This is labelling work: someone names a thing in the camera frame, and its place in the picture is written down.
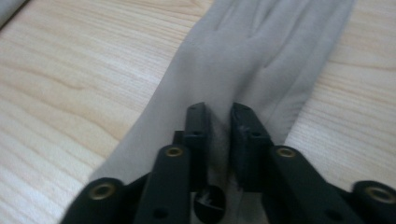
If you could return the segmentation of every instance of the light wood tabletop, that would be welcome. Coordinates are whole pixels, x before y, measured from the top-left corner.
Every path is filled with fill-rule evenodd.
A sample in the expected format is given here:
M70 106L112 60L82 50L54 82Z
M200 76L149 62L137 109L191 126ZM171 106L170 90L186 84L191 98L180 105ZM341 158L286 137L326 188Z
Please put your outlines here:
M0 223L57 223L212 0L31 0L0 30ZM396 2L360 0L287 145L396 188Z

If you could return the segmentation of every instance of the wood grain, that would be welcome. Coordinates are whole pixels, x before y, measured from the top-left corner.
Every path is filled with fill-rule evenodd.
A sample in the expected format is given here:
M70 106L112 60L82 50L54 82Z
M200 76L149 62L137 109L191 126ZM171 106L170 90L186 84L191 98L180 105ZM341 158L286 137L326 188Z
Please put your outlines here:
M56 223L212 0L45 1L0 31L1 223ZM396 188L396 3L360 0L287 144Z

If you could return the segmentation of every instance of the fabric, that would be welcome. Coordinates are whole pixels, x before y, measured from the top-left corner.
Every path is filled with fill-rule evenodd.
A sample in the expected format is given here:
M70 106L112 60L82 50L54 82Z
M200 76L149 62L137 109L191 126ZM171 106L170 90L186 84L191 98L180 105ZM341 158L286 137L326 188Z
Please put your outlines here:
M258 194L228 176L230 109L251 107L283 144L342 32L353 0L217 0L178 49L148 106L91 180L125 184L152 168L158 150L183 130L186 108L212 114L209 182L227 194L221 223L263 223Z
M1 0L0 1L0 27L14 14L25 0Z

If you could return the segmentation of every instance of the gray cloth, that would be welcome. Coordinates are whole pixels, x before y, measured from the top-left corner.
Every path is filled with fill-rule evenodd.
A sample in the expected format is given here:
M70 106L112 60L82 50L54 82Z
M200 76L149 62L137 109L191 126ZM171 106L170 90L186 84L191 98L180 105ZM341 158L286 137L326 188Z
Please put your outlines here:
M178 49L148 106L91 180L130 183L183 130L186 108L205 102L214 127L209 182L227 193L222 223L263 223L257 194L228 176L230 109L254 109L283 144L341 34L353 0L218 0Z
M15 13L25 0L0 0L0 27Z

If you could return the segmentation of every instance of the black circular object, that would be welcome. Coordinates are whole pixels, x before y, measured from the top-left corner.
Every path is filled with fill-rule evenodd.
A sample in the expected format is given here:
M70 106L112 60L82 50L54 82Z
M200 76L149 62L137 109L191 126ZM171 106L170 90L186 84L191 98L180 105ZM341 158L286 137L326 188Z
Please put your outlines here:
M207 186L195 194L195 215L205 224L215 224L221 221L225 213L224 192L216 186Z

